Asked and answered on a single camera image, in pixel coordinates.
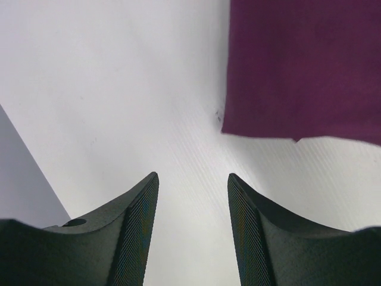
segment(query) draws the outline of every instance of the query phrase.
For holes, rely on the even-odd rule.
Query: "white table surface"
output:
[[[230,172],[316,222],[381,225],[381,148],[220,134],[228,0],[0,0],[0,104],[71,217],[150,171],[145,285],[239,285]]]

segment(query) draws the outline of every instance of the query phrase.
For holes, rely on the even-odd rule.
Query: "purple fabric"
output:
[[[222,131],[381,145],[381,0],[232,0]]]

